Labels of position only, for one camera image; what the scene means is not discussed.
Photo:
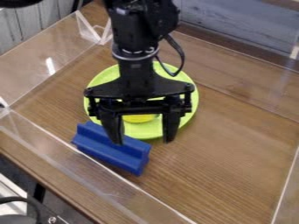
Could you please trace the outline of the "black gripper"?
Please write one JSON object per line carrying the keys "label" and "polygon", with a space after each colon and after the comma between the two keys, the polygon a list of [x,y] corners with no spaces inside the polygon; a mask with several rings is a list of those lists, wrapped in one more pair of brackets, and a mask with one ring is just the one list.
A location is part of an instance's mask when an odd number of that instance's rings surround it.
{"label": "black gripper", "polygon": [[[163,70],[175,77],[182,69],[158,61]],[[114,144],[125,144],[127,115],[163,115],[163,141],[169,144],[177,136],[181,119],[193,112],[195,84],[170,80],[155,71],[155,61],[121,60],[119,77],[111,82],[87,87],[84,107],[90,117],[99,118]]]}

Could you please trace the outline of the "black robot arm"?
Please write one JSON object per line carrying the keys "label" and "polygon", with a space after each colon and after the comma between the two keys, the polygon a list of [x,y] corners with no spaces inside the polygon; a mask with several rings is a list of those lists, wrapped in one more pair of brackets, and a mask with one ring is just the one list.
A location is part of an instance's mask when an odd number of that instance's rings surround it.
{"label": "black robot arm", "polygon": [[155,71],[161,61],[159,42],[166,40],[181,55],[182,47],[171,36],[179,23],[174,0],[103,0],[113,26],[113,56],[119,77],[88,87],[88,114],[96,117],[115,144],[123,143],[127,115],[163,116],[163,140],[177,136],[182,117],[193,112],[190,82],[165,78]]}

